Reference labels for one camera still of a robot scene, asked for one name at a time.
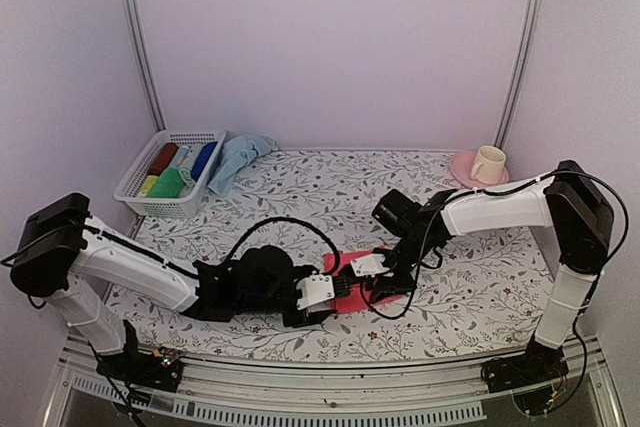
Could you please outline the pink towel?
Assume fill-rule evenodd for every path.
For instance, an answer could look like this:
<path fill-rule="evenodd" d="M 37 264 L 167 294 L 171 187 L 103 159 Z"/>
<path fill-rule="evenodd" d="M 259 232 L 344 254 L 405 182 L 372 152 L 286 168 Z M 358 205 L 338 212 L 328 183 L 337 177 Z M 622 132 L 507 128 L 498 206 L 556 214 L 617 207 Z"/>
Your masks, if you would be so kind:
<path fill-rule="evenodd" d="M 345 277 L 350 281 L 350 292 L 349 295 L 342 298 L 335 298 L 332 300 L 332 308 L 336 310 L 338 314 L 349 314 L 355 313 L 359 311 L 367 311 L 369 308 L 367 304 L 361 297 L 360 294 L 360 282 L 365 280 L 365 277 L 356 276 L 352 268 L 352 261 L 356 259 L 360 259 L 362 257 L 366 257 L 370 254 L 373 254 L 373 250 L 369 251 L 360 251 L 360 252 L 352 252 L 352 253 L 340 253 L 340 266 L 339 268 L 333 272 L 333 277 Z M 324 273 L 329 273 L 329 271 L 335 266 L 335 255 L 334 254 L 326 254 L 324 256 Z M 386 298 L 380 300 L 373 300 L 372 297 L 372 287 L 369 288 L 371 283 L 366 283 L 364 288 L 364 293 L 366 299 L 375 307 L 379 305 L 388 304 L 399 300 L 402 297 L 401 295 L 387 296 Z"/>

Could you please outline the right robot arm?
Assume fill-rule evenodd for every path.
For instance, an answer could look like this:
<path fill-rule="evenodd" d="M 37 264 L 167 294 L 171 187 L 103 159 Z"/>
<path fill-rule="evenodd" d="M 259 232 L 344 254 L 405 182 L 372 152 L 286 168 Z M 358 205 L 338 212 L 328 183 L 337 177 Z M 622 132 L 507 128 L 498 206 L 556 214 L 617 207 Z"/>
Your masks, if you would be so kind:
<path fill-rule="evenodd" d="M 428 253 L 447 242 L 481 231 L 515 227 L 551 228 L 560 250 L 560 266 L 545 310 L 517 362 L 517 374 L 537 383 L 552 371 L 562 344 L 587 308 L 605 266 L 621 246 L 611 242 L 616 191 L 567 160 L 548 173 L 485 189 L 450 189 L 425 204 L 396 189 L 376 205 L 373 217 L 398 238 L 391 249 L 377 248 L 355 259 L 351 269 L 360 283 L 371 281 L 367 306 L 394 295 L 411 295 Z"/>

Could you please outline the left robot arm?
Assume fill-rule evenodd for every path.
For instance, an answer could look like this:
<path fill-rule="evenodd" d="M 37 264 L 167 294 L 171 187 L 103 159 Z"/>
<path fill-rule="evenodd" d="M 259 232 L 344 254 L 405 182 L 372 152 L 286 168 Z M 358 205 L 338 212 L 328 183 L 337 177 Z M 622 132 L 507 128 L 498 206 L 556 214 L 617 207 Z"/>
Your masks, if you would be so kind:
<path fill-rule="evenodd" d="M 326 303 L 349 295 L 348 279 L 297 266 L 267 245 L 228 255 L 220 264 L 161 255 L 107 226 L 90 200 L 71 193 L 29 216 L 17 249 L 2 258 L 12 284 L 54 307 L 128 381 L 148 373 L 135 333 L 87 283 L 100 278 L 134 290 L 184 317 L 229 322 L 236 315 L 276 312 L 287 327 L 322 323 Z"/>

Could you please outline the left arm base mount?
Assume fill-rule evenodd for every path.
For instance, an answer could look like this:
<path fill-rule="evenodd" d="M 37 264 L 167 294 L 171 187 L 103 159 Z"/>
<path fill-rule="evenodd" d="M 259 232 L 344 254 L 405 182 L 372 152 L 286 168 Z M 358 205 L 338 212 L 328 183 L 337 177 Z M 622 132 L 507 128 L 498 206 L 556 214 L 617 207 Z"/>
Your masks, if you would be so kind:
<path fill-rule="evenodd" d="M 97 354 L 97 372 L 125 384 L 176 393 L 184 364 L 167 361 L 153 354 L 121 352 L 115 355 Z"/>

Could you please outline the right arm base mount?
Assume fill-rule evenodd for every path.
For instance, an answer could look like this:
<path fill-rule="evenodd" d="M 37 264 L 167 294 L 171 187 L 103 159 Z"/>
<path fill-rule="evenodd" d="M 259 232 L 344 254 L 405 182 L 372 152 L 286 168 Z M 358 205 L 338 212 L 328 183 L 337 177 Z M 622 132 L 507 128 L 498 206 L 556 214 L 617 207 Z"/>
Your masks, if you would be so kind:
<path fill-rule="evenodd" d="M 562 354 L 523 353 L 491 359 L 481 366 L 480 375 L 490 393 L 560 380 L 569 373 Z"/>

